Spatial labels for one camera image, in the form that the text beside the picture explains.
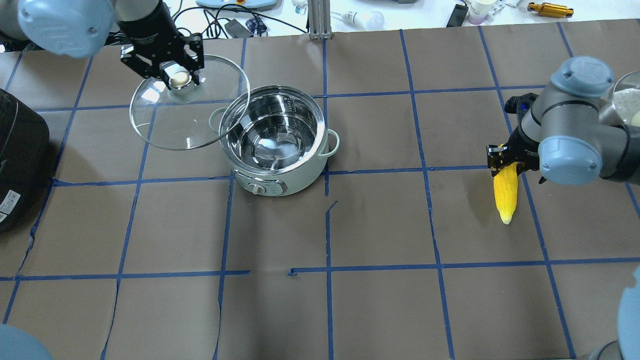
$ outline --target black phone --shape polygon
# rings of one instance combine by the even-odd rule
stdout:
[[[455,26],[462,26],[468,11],[469,7],[467,5],[456,4],[456,7],[453,8],[453,11],[451,12],[451,17],[449,17],[447,27],[453,28]]]

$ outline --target corn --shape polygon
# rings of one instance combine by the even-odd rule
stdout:
[[[518,173],[516,167],[518,163],[500,170],[493,177],[493,196],[495,197],[495,207],[498,208],[500,219],[506,225],[511,222],[511,217],[516,211],[518,203]]]

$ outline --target blue grid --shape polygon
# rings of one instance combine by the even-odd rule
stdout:
[[[564,35],[564,31],[562,28],[562,25],[560,23],[557,23],[557,27],[559,29],[560,35],[562,37],[562,40],[566,46],[566,49],[568,51],[569,56],[573,56],[572,50],[569,46],[569,43]],[[473,92],[473,91],[483,91],[483,90],[494,90],[497,92],[499,101],[500,101],[500,105],[504,106],[504,99],[502,98],[502,90],[517,90],[517,89],[530,89],[530,88],[543,88],[545,85],[525,85],[525,86],[500,86],[496,73],[495,73],[495,69],[493,68],[493,63],[491,60],[491,56],[490,56],[490,52],[488,50],[488,47],[486,45],[486,41],[484,39],[484,34],[483,31],[481,29],[481,27],[477,27],[478,32],[479,32],[479,36],[480,39],[483,43],[483,47],[484,47],[484,51],[486,53],[487,59],[488,59],[488,63],[489,63],[489,67],[490,70],[492,72],[492,77],[493,77],[493,82],[494,82],[494,86],[490,86],[490,87],[480,87],[480,88],[451,88],[451,89],[437,89],[437,90],[416,90],[413,87],[413,79],[412,79],[412,72],[411,72],[411,66],[410,66],[410,59],[407,53],[407,48],[406,48],[406,42],[404,40],[404,33],[402,30],[399,31],[399,37],[400,37],[400,41],[402,43],[402,48],[403,48],[403,55],[404,55],[404,59],[405,59],[405,63],[406,63],[406,71],[407,71],[407,76],[408,76],[408,81],[409,81],[409,87],[410,90],[409,91],[398,91],[398,92],[369,92],[369,93],[359,93],[359,94],[329,94],[328,93],[328,84],[327,84],[327,53],[326,53],[326,40],[323,40],[322,43],[322,47],[323,47],[323,94],[322,95],[314,95],[314,98],[323,98],[323,108],[324,108],[324,115],[325,115],[325,120],[327,117],[327,113],[328,113],[328,99],[329,98],[334,98],[334,97],[365,97],[365,96],[382,96],[382,95],[411,95],[411,99],[412,99],[412,108],[413,108],[413,117],[414,117],[414,122],[415,122],[415,131],[416,131],[416,136],[417,136],[417,141],[418,141],[418,148],[419,148],[419,153],[420,153],[420,161],[422,163],[422,167],[420,168],[388,168],[388,169],[361,169],[361,170],[353,170],[353,171],[331,171],[328,167],[328,165],[325,167],[322,176],[324,176],[325,178],[325,195],[328,196],[329,195],[329,191],[330,191],[330,176],[341,176],[341,175],[348,175],[348,174],[378,174],[378,173],[400,173],[400,172],[422,172],[423,176],[424,176],[424,186],[425,186],[425,193],[426,193],[426,200],[427,200],[427,204],[428,204],[428,211],[429,211],[429,219],[430,219],[430,223],[431,223],[431,235],[432,235],[432,239],[433,239],[433,248],[434,248],[434,252],[435,252],[435,259],[436,259],[436,263],[435,264],[414,264],[414,265],[373,265],[373,266],[332,266],[332,262],[331,262],[331,245],[330,245],[330,211],[333,208],[334,205],[336,205],[336,202],[334,202],[331,207],[326,211],[326,266],[325,267],[310,267],[310,268],[292,268],[289,273],[287,275],[298,275],[298,274],[304,274],[304,273],[316,273],[316,272],[325,272],[326,273],[326,286],[327,286],[327,312],[328,312],[328,318],[327,318],[327,326],[328,326],[328,354],[329,354],[329,359],[332,360],[333,359],[333,306],[332,306],[332,273],[333,272],[351,272],[351,271],[385,271],[385,270],[437,270],[438,271],[438,283],[439,283],[439,287],[440,287],[440,294],[441,294],[441,300],[442,300],[442,310],[443,310],[443,316],[444,316],[444,324],[445,324],[445,333],[446,333],[446,338],[447,338],[447,345],[448,345],[448,349],[449,349],[449,355],[451,357],[451,359],[455,360],[455,354],[454,354],[454,343],[453,343],[453,338],[451,335],[451,326],[449,323],[449,312],[447,309],[447,296],[446,296],[446,291],[445,291],[445,281],[444,281],[444,276],[442,273],[443,269],[447,269],[447,268],[486,268],[486,267],[510,267],[510,266],[545,266],[547,268],[547,272],[548,272],[548,276],[549,276],[549,280],[551,283],[551,287],[552,290],[554,292],[554,298],[556,301],[556,305],[558,308],[558,316],[560,318],[562,327],[563,327],[563,331],[564,331],[564,336],[565,336],[565,340],[566,340],[566,344],[567,344],[567,348],[568,351],[571,355],[571,357],[575,358],[575,352],[573,350],[573,345],[572,345],[572,341],[571,341],[571,336],[570,336],[570,332],[569,332],[569,328],[568,325],[566,323],[566,319],[564,318],[564,313],[563,313],[563,308],[562,308],[562,303],[561,303],[561,299],[557,290],[557,286],[556,286],[556,282],[554,279],[554,274],[553,274],[553,269],[552,269],[552,265],[576,265],[576,264],[604,264],[604,263],[638,263],[640,262],[640,258],[593,258],[593,259],[560,259],[560,260],[550,260],[547,254],[547,249],[545,246],[545,242],[544,242],[544,237],[543,237],[543,232],[541,230],[540,227],[540,223],[538,221],[538,216],[537,216],[537,212],[536,212],[536,208],[535,208],[535,204],[533,201],[533,197],[531,195],[531,191],[529,188],[529,183],[527,180],[527,177],[525,174],[522,174],[523,177],[523,182],[524,182],[524,186],[525,186],[525,191],[527,194],[527,199],[529,201],[529,205],[531,208],[531,213],[532,213],[532,217],[534,219],[534,223],[536,226],[536,231],[538,233],[538,238],[540,241],[540,247],[541,247],[541,251],[543,253],[543,261],[503,261],[503,262],[487,262],[487,263],[442,263],[441,259],[440,259],[440,254],[438,251],[438,246],[437,246],[437,241],[436,241],[436,234],[435,234],[435,230],[433,228],[433,216],[432,216],[432,202],[431,202],[431,191],[429,189],[429,172],[431,171],[455,171],[455,170],[478,170],[478,169],[485,169],[486,165],[468,165],[468,166],[455,166],[455,167],[429,167],[427,166],[425,157],[424,157],[424,151],[422,149],[422,138],[420,135],[420,126],[419,126],[419,116],[417,113],[417,105],[416,105],[416,101],[415,101],[415,94],[430,94],[430,93],[439,93],[439,92]],[[241,60],[241,66],[242,68],[244,68],[244,59],[245,59],[245,52],[246,52],[246,39],[244,39],[243,42],[243,48],[242,48],[242,60]],[[16,64],[12,70],[11,76],[5,86],[5,88],[8,88],[13,80],[13,77],[17,71],[17,68],[20,64],[20,61],[22,59],[22,53],[19,54],[19,57],[16,61]],[[86,78],[89,74],[89,71],[91,69],[91,65],[92,65],[92,61],[93,58],[91,58],[87,64],[87,68],[85,70],[84,73],[84,78],[83,81],[81,83],[81,87],[79,90],[79,93],[77,95],[75,104],[73,108],[56,108],[56,109],[40,109],[37,110],[39,112],[48,112],[48,111],[71,111],[71,116],[69,119],[69,122],[67,124],[67,128],[65,130],[65,136],[63,137],[63,141],[62,141],[62,145],[60,147],[60,151],[58,153],[58,156],[56,158],[56,163],[54,166],[54,169],[57,168],[58,163],[60,162],[60,158],[62,156],[62,153],[64,151],[65,148],[65,144],[68,138],[68,133],[70,131],[70,127],[73,123],[73,119],[74,116],[76,114],[77,111],[83,111],[83,110],[104,110],[104,109],[113,109],[113,108],[128,108],[129,105],[114,105],[114,106],[88,106],[88,107],[79,107],[78,103],[79,100],[81,98],[83,89],[84,89],[84,85],[86,83]],[[198,103],[202,103],[202,104],[207,104],[207,103],[215,103],[215,102],[220,102],[220,101],[202,101],[202,102],[198,102]],[[160,106],[171,106],[173,104],[162,104]],[[512,128],[511,128],[511,124],[509,122],[509,118],[506,114],[504,114],[504,118],[506,121],[506,126],[509,130],[509,132],[512,132]],[[234,192],[234,176],[233,174],[231,174],[230,176],[218,176],[218,177],[185,177],[185,178],[170,178],[170,179],[142,179],[142,174],[144,171],[144,167],[145,167],[145,161],[146,161],[146,157],[147,157],[147,151],[148,151],[148,144],[145,144],[144,150],[143,150],[143,154],[142,154],[142,159],[141,159],[141,165],[140,165],[140,171],[139,171],[139,175],[138,175],[138,179],[137,180],[132,180],[132,181],[115,181],[115,182],[89,182],[89,183],[67,183],[64,181],[60,181],[58,179],[53,179],[51,182],[51,185],[49,186],[48,190],[47,190],[47,195],[45,197],[45,201],[44,204],[41,208],[41,211],[38,215],[38,218],[31,230],[31,236],[32,238],[35,238],[35,233],[36,230],[38,228],[40,219],[42,217],[42,214],[44,212],[44,209],[46,207],[47,201],[49,200],[49,197],[51,195],[51,190],[54,187],[68,187],[68,186],[119,186],[119,185],[128,185],[128,184],[135,184],[136,185],[136,191],[135,191],[135,195],[134,195],[134,200],[131,206],[131,212],[130,212],[130,218],[129,218],[129,223],[127,226],[127,232],[125,235],[125,239],[124,239],[124,245],[123,245],[123,249],[122,249],[122,256],[121,256],[121,260],[120,260],[120,266],[118,268],[118,273],[117,274],[82,274],[82,275],[45,275],[45,276],[24,276],[24,275],[20,275],[20,269],[22,268],[22,265],[20,266],[18,272],[16,273],[16,276],[13,277],[0,277],[0,282],[13,282],[14,283],[14,287],[13,287],[13,291],[12,291],[12,295],[8,304],[8,307],[6,309],[6,312],[4,314],[4,318],[3,318],[3,323],[7,323],[10,313],[11,313],[11,309],[13,306],[13,302],[15,300],[15,296],[19,290],[19,286],[20,283],[22,281],[50,281],[50,280],[81,280],[81,279],[115,279],[116,280],[116,302],[114,303],[114,312],[113,312],[113,317],[111,319],[111,326],[113,326],[113,320],[115,319],[115,309],[117,307],[117,299],[118,299],[118,292],[119,292],[119,286],[120,286],[120,281],[122,279],[134,279],[134,278],[162,278],[162,277],[200,277],[200,276],[204,276],[204,277],[210,277],[210,276],[218,276],[220,277],[220,285],[219,285],[219,289],[218,289],[218,302],[219,302],[219,307],[220,307],[220,315],[222,316],[222,310],[223,310],[223,291],[224,291],[224,283],[225,283],[225,276],[228,275],[248,275],[250,273],[249,270],[227,270],[226,269],[226,263],[227,263],[227,250],[228,250],[228,236],[229,236],[229,229],[230,229],[230,218],[231,218],[231,209],[232,209],[232,199],[233,199],[233,192]],[[227,217],[225,219],[225,235],[224,235],[224,242],[223,242],[223,252],[222,252],[222,263],[221,263],[221,269],[220,271],[209,271],[209,272],[166,272],[166,273],[148,273],[148,274],[125,274],[123,273],[123,268],[124,268],[124,261],[125,261],[125,257],[126,257],[126,253],[127,253],[127,246],[128,246],[128,242],[129,242],[129,237],[131,234],[131,227],[132,227],[132,223],[134,220],[134,215],[135,215],[135,211],[136,211],[136,205],[137,205],[137,200],[138,200],[138,195],[140,193],[140,188],[142,184],[145,183],[168,183],[168,182],[179,182],[179,181],[229,181],[229,193],[228,193],[228,202],[227,202]],[[640,206],[638,204],[637,201],[637,197],[634,194],[633,189],[626,184],[626,188],[630,197],[630,201],[633,204],[634,208],[636,209],[636,213],[638,215],[638,218],[640,218]],[[25,255],[25,259],[29,254],[29,251],[32,249],[33,247],[33,242],[32,244],[29,246],[29,249],[27,251],[27,254]],[[218,329],[218,339],[220,336],[220,328]],[[105,345],[104,345],[104,349],[102,351],[102,355],[101,355],[101,359],[105,358],[106,355],[106,350],[108,347],[108,341],[109,338],[107,338]],[[214,355],[213,355],[213,359],[217,359],[218,358],[218,346],[217,346],[217,342],[216,342],[216,348],[214,349]]]

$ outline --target black rectangular object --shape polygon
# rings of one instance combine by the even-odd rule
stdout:
[[[0,233],[29,208],[48,145],[44,119],[0,89]]]
[[[249,31],[246,27],[238,22],[238,20],[231,20],[230,22],[225,24],[225,29],[227,29],[227,33],[234,38],[250,38],[253,37],[251,31]]]
[[[447,27],[454,28],[456,26],[462,26],[462,23],[465,21],[465,17],[467,17],[468,11],[469,7],[467,5],[456,4],[456,7],[453,8],[453,11],[451,12],[451,17],[449,17]]]

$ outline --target white cup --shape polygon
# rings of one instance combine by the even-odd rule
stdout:
[[[496,0],[472,0],[467,20],[473,25],[480,25],[485,20]]]

